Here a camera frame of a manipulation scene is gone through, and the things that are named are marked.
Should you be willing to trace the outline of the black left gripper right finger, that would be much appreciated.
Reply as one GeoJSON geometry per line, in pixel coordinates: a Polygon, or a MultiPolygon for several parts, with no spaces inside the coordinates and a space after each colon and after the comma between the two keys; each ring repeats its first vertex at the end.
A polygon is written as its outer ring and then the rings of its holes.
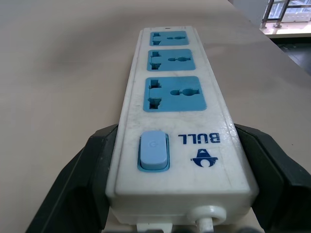
{"type": "Polygon", "coordinates": [[[259,186],[252,209],[265,233],[311,233],[311,174],[270,135],[235,128],[259,186]]]}

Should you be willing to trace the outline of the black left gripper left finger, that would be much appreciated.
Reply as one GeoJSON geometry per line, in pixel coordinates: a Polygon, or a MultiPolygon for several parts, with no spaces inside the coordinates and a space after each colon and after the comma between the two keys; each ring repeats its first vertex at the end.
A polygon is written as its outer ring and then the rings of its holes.
{"type": "Polygon", "coordinates": [[[105,194],[118,125],[97,130],[61,170],[26,233],[101,233],[105,194]]]}

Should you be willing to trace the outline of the white blue-socket power strip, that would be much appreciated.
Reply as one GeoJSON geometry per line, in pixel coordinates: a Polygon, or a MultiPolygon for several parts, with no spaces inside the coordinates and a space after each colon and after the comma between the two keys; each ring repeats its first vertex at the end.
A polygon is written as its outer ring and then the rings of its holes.
{"type": "Polygon", "coordinates": [[[122,224],[212,231],[259,192],[197,31],[140,31],[105,193],[122,224]]]}

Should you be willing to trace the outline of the metal railing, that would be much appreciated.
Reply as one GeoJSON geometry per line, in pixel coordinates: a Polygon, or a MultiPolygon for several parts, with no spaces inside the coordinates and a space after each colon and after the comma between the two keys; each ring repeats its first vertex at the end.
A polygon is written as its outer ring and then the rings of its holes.
{"type": "Polygon", "coordinates": [[[310,20],[311,0],[269,0],[260,28],[266,28],[267,22],[273,22],[274,28],[281,28],[282,23],[310,20]]]}

